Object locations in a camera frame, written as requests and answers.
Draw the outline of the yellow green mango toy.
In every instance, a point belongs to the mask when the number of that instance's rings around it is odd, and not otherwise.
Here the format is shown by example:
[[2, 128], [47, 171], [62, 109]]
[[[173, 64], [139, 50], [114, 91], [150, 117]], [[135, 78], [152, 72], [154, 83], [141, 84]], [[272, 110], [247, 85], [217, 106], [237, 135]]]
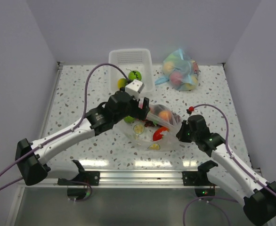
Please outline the yellow green mango toy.
[[128, 81], [126, 78], [121, 78], [117, 81], [117, 87], [118, 89], [124, 88], [128, 84]]

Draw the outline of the clear plastic fruit bag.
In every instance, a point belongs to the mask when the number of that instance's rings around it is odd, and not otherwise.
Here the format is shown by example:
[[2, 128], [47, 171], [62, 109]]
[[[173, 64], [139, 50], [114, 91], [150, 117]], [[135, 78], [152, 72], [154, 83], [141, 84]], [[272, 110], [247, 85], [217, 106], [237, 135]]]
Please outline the clear plastic fruit bag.
[[[177, 113], [174, 113], [168, 107], [164, 105], [149, 105], [150, 111], [147, 114], [146, 120], [141, 121], [137, 118], [126, 117], [117, 124], [117, 128], [140, 150], [148, 150], [148, 147], [152, 144], [159, 144], [159, 151], [168, 151], [178, 145], [180, 142], [176, 138], [176, 134], [179, 132], [182, 119]], [[170, 121], [161, 119], [158, 114], [160, 111], [169, 110], [172, 113]], [[145, 129], [140, 135], [136, 134], [133, 127], [136, 124], [143, 124]], [[162, 139], [153, 141], [153, 134], [160, 127], [166, 127], [169, 132], [164, 132]]]

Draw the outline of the green striped watermelon toy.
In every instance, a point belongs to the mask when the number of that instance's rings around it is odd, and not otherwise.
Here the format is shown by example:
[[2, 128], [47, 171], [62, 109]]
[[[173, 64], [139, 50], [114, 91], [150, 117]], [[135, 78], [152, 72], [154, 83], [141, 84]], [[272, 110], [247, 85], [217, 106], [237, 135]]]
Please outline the green striped watermelon toy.
[[126, 68], [126, 70], [127, 71], [129, 71], [129, 73], [128, 73], [128, 79], [129, 80], [139, 80], [139, 81], [142, 81], [142, 75], [141, 75], [141, 73], [139, 72], [139, 71], [137, 71], [137, 70], [130, 70], [130, 69], [127, 69]]

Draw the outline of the red apple slice toy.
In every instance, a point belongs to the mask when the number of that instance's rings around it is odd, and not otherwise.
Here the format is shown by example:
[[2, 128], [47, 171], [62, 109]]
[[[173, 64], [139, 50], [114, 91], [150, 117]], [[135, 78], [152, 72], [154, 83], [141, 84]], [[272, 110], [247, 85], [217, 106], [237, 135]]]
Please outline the red apple slice toy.
[[153, 134], [153, 141], [158, 141], [163, 138], [164, 132], [169, 132], [169, 129], [166, 127], [160, 127]]

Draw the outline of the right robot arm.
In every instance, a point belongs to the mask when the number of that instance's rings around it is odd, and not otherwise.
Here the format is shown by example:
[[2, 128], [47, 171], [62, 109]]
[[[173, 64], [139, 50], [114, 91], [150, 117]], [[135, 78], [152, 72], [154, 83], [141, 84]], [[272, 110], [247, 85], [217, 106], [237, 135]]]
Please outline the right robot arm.
[[276, 181], [268, 182], [246, 165], [221, 135], [210, 132], [201, 115], [182, 121], [176, 137], [184, 143], [194, 142], [210, 157], [198, 166], [196, 175], [182, 173], [184, 185], [219, 186], [243, 207], [246, 217], [256, 226], [276, 217]]

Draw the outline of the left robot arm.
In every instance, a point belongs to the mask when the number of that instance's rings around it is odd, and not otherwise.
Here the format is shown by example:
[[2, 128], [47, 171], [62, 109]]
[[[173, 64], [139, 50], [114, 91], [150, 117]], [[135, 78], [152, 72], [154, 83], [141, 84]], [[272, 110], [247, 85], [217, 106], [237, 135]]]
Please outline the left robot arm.
[[25, 184], [32, 186], [43, 181], [50, 171], [48, 161], [62, 151], [111, 130], [127, 116], [145, 120], [149, 111], [147, 97], [140, 100], [126, 91], [117, 91], [59, 132], [33, 142], [22, 139], [17, 143], [15, 161]]

